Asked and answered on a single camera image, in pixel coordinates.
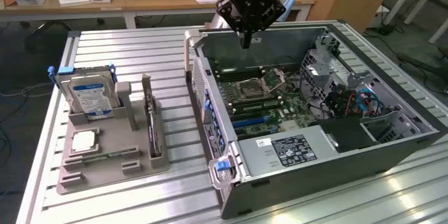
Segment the white box with red button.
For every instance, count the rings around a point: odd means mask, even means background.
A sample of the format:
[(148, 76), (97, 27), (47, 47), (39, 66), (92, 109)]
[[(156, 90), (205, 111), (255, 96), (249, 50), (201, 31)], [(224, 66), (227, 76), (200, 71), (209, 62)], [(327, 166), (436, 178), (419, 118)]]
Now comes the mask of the white box with red button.
[(388, 13), (389, 13), (389, 9), (384, 5), (381, 5), (377, 8), (376, 13), (373, 15), (373, 19), (372, 19), (371, 26), (369, 26), (371, 28), (381, 27)]

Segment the silver chipset heatsink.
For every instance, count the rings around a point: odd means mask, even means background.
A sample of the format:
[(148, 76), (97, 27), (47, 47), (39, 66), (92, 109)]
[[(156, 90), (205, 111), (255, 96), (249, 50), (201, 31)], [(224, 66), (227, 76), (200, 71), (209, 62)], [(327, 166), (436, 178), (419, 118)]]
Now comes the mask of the silver chipset heatsink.
[(293, 131), (300, 129), (301, 127), (295, 120), (288, 120), (280, 123), (280, 128), (283, 131)]

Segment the metal socket cover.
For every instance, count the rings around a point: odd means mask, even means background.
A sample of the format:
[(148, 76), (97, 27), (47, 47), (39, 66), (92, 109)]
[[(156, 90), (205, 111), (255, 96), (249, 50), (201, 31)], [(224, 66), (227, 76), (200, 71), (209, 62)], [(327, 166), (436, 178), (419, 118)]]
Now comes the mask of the metal socket cover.
[(285, 75), (281, 70), (275, 68), (260, 78), (260, 82), (263, 88), (271, 92), (285, 83)]

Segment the low-profile graphics card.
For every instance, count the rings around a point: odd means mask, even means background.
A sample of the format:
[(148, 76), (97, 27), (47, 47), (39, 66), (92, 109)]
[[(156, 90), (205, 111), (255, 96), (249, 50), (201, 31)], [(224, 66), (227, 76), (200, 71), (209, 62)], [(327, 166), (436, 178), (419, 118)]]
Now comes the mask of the low-profile graphics card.
[(152, 95), (151, 74), (144, 73), (141, 78), (144, 92), (144, 110), (148, 124), (149, 156), (161, 156), (161, 133), (157, 128), (157, 102)]

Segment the grey parts rack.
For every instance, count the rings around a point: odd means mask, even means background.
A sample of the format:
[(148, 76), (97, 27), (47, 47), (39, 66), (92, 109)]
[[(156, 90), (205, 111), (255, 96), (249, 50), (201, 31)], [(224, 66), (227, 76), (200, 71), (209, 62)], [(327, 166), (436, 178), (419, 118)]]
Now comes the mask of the grey parts rack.
[[(169, 168), (160, 102), (153, 96), (157, 102), (161, 156), (152, 158), (144, 98), (137, 101), (129, 100), (131, 84), (128, 82), (117, 82), (115, 88), (124, 105), (113, 109), (113, 117), (89, 121), (83, 114), (71, 113), (68, 116), (56, 186), (60, 195), (132, 180), (167, 171)], [(83, 131), (95, 132), (95, 145), (87, 151), (73, 152), (73, 135)], [(121, 152), (123, 155), (92, 163), (81, 161), (85, 156), (112, 152)]]

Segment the black power adapter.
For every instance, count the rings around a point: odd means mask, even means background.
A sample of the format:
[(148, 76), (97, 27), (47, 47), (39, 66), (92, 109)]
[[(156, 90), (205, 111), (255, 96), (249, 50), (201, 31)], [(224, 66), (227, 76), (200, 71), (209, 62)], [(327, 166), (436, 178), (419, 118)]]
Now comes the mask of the black power adapter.
[(393, 31), (396, 30), (395, 25), (383, 25), (381, 27), (379, 27), (376, 29), (376, 32), (383, 35), (387, 36), (389, 35)]

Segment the wooden desk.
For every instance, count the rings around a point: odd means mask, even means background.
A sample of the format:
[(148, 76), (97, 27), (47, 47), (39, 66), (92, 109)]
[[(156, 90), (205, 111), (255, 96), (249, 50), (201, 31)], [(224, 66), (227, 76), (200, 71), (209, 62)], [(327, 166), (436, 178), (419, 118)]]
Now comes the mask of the wooden desk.
[(0, 22), (120, 17), (128, 29), (136, 27), (137, 16), (212, 14), (215, 11), (215, 4), (200, 4), (196, 0), (112, 0), (71, 7), (60, 6), (59, 0), (45, 0), (41, 6), (5, 6), (5, 0), (0, 0)]

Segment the installed RAM stick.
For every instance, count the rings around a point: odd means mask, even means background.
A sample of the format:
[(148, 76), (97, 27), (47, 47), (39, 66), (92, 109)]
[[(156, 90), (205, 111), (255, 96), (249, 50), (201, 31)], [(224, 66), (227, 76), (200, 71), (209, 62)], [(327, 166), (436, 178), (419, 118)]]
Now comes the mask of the installed RAM stick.
[(229, 68), (220, 69), (215, 71), (215, 74), (220, 76), (231, 76), (231, 75), (249, 75), (259, 76), (261, 74), (261, 70), (259, 68)]
[(261, 100), (253, 100), (253, 101), (245, 101), (232, 104), (232, 113), (248, 113), (252, 111), (259, 110), (268, 110), (268, 109), (276, 109), (281, 107), (284, 104), (283, 100), (277, 99), (261, 99)]

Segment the black floor stand base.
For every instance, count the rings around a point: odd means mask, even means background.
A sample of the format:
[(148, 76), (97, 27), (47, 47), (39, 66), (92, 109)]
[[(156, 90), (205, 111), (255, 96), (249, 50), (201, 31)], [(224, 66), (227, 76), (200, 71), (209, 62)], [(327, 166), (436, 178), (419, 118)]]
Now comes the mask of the black floor stand base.
[(404, 61), (424, 70), (428, 70), (431, 73), (439, 76), (448, 76), (448, 63), (441, 63), (436, 66), (435, 64), (420, 61), (403, 53), (397, 53), (397, 58), (400, 61)]

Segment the CPU socket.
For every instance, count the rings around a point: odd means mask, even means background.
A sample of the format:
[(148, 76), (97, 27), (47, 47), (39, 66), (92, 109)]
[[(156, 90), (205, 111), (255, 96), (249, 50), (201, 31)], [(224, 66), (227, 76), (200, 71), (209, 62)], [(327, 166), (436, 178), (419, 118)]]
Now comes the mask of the CPU socket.
[(236, 83), (236, 89), (241, 100), (255, 100), (268, 98), (271, 95), (263, 88), (260, 78), (251, 78)]

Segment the dark grey PC case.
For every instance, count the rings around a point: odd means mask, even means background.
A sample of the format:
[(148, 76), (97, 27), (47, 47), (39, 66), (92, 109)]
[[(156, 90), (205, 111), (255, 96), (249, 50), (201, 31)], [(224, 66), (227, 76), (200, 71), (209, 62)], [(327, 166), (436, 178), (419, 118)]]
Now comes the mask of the dark grey PC case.
[[(340, 42), (337, 58), (351, 71), (348, 88), (329, 92), (323, 101), (304, 96), (316, 116), (312, 126), (321, 127), (339, 154), (315, 164), (252, 177), (243, 164), (241, 140), (213, 69), (296, 65), (301, 77), (301, 61), (323, 33), (332, 33)], [(247, 49), (231, 29), (196, 28), (185, 32), (184, 49), (195, 121), (223, 219), (243, 219), (300, 200), (329, 198), (332, 206), (341, 206), (352, 199), (381, 196), (383, 190), (397, 189), (399, 179), (407, 177), (400, 170), (405, 161), (448, 137), (448, 108), (343, 22), (275, 25), (252, 35)], [(405, 114), (421, 134), (380, 144), (360, 119), (392, 111)], [(217, 172), (219, 161), (228, 161), (231, 168)]]

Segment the green motherboard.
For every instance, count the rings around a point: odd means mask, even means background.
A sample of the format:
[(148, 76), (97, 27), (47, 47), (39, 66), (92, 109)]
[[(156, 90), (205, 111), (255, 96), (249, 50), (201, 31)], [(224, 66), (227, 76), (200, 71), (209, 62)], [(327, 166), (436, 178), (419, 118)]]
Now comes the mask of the green motherboard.
[[(280, 123), (288, 120), (295, 120), (301, 128), (312, 126), (313, 123), (316, 122), (316, 116), (309, 108), (309, 101), (299, 90), (300, 71), (296, 69), (296, 65), (257, 66), (251, 68), (259, 68), (261, 70), (261, 74), (259, 76), (249, 76), (249, 75), (220, 76), (215, 74), (215, 71), (223, 68), (213, 69), (217, 89), (223, 98), (231, 123), (247, 119), (260, 118), (264, 116), (269, 117), (269, 120), (263, 124), (239, 128), (233, 127), (237, 139), (244, 140), (256, 136), (284, 132), (280, 128)], [(261, 99), (283, 100), (284, 102), (283, 106), (276, 109), (268, 109), (263, 111), (259, 110), (248, 113), (233, 114), (231, 111), (232, 104), (245, 102), (245, 100), (241, 100), (239, 91), (236, 89), (236, 83), (248, 80), (251, 78), (261, 78), (275, 68), (283, 71), (285, 75), (285, 83), (283, 83), (271, 92), (265, 90), (271, 96), (268, 98)]]

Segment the blue expansion slot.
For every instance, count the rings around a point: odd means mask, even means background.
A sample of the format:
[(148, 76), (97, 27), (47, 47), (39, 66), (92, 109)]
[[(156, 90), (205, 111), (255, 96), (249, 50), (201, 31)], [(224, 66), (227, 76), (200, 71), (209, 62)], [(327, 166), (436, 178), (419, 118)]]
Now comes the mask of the blue expansion slot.
[(232, 126), (233, 126), (235, 128), (239, 128), (239, 127), (247, 127), (247, 126), (252, 126), (252, 125), (263, 124), (263, 123), (265, 123), (268, 120), (269, 120), (269, 117), (268, 117), (268, 116), (264, 116), (264, 117), (260, 117), (260, 118), (247, 119), (247, 120), (241, 120), (241, 121), (233, 122), (233, 123), (232, 123)]

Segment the grey power supply unit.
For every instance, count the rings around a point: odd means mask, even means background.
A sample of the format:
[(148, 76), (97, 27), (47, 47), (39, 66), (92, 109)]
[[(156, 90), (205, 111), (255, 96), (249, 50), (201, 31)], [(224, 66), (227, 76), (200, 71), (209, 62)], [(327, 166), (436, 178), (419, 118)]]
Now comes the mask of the grey power supply unit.
[(241, 140), (239, 151), (252, 177), (315, 164), (339, 154), (319, 125)]

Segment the silver drive cage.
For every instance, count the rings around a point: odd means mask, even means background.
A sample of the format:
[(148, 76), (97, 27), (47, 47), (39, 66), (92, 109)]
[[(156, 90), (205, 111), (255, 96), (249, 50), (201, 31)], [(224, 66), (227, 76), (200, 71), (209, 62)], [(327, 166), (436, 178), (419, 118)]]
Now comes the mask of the silver drive cage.
[(315, 47), (307, 51), (301, 61), (300, 91), (321, 101), (329, 92), (348, 88), (351, 71), (337, 58), (339, 45), (333, 34), (323, 33), (317, 36)]

